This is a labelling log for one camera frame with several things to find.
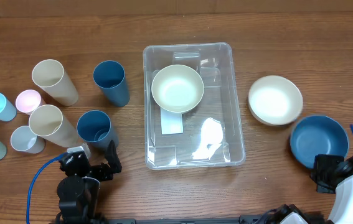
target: bowl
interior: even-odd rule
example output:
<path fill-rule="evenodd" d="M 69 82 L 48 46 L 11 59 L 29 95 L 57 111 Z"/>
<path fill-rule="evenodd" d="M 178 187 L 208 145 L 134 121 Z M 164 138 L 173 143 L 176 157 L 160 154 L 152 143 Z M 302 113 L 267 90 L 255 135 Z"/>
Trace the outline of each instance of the bowl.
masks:
<path fill-rule="evenodd" d="M 345 129 L 335 120 L 324 115 L 303 118 L 294 127 L 289 144 L 295 158 L 313 169 L 318 154 L 346 157 L 349 138 Z"/>
<path fill-rule="evenodd" d="M 154 77 L 151 94 L 164 110 L 186 113 L 200 103 L 204 95 L 204 82 L 194 69 L 185 65 L 170 65 Z"/>
<path fill-rule="evenodd" d="M 276 126 L 298 118 L 303 109 L 303 98 L 293 82 L 278 75 L 269 75 L 252 84 L 248 104 L 257 120 Z"/>

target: white bowl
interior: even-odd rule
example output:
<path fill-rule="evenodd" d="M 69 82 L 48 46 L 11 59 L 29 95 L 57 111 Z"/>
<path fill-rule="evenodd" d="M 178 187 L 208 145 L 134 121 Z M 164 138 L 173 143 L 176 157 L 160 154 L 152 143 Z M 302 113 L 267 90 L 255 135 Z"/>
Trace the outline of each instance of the white bowl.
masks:
<path fill-rule="evenodd" d="M 294 83 L 277 75 L 269 75 L 252 84 L 248 104 L 252 115 L 263 124 L 284 125 L 301 114 L 303 98 Z"/>
<path fill-rule="evenodd" d="M 170 65 L 154 77 L 151 94 L 163 109 L 186 113 L 200 103 L 204 95 L 204 82 L 194 69 L 185 65 Z"/>

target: blue bowl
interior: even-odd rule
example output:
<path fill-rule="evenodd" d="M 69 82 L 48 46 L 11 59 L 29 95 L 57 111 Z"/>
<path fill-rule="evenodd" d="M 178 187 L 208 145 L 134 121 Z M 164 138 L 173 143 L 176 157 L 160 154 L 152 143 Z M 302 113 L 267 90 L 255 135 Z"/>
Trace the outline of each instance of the blue bowl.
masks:
<path fill-rule="evenodd" d="M 318 154 L 346 157 L 349 151 L 345 129 L 324 115 L 307 116 L 298 122 L 289 144 L 295 158 L 308 169 L 313 169 L 314 157 Z"/>

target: plastic bin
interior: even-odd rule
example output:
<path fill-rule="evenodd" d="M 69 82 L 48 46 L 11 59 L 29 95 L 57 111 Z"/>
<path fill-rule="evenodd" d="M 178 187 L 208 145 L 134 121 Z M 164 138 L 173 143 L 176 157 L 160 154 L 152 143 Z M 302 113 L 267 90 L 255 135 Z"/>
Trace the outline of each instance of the plastic bin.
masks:
<path fill-rule="evenodd" d="M 151 94 L 162 68 L 182 64 L 198 71 L 204 96 L 182 115 L 183 133 L 162 134 L 160 107 Z M 232 49 L 226 43 L 154 45 L 143 52 L 146 165 L 150 169 L 237 166 L 245 161 Z"/>

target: pink cup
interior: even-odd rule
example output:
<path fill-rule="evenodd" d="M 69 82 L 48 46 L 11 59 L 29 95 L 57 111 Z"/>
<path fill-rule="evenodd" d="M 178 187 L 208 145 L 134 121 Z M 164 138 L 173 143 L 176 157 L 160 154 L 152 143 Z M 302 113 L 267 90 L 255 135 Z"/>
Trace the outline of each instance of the pink cup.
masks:
<path fill-rule="evenodd" d="M 28 115 L 31 115 L 36 108 L 45 104 L 44 99 L 35 90 L 24 90 L 16 98 L 17 110 Z"/>

